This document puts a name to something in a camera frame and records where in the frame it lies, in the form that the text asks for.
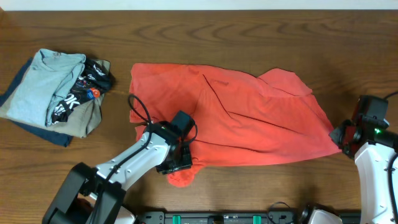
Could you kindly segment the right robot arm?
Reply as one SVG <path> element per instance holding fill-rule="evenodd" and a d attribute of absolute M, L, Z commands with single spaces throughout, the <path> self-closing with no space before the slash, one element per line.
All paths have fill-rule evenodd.
<path fill-rule="evenodd" d="M 397 134 L 347 119 L 330 137 L 358 169 L 360 222 L 397 223 Z"/>

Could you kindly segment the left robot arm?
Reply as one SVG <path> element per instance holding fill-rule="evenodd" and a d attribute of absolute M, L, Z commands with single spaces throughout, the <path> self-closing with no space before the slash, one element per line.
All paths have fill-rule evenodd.
<path fill-rule="evenodd" d="M 194 121 L 151 124 L 138 142 L 110 161 L 96 167 L 75 165 L 43 223 L 134 223 L 134 215 L 123 208 L 127 190 L 152 168 L 160 174 L 191 168 L 186 137 L 196 128 Z"/>

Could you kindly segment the red t-shirt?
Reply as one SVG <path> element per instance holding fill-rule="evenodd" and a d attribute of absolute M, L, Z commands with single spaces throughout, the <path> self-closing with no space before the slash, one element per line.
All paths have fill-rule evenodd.
<path fill-rule="evenodd" d="M 193 164 L 167 176 L 190 185 L 206 166 L 264 166 L 338 152 L 333 126 L 312 90 L 294 73 L 273 68 L 258 77 L 208 65 L 137 63 L 129 91 L 138 97 L 130 120 L 145 114 L 170 121 L 179 111 L 196 122 Z"/>

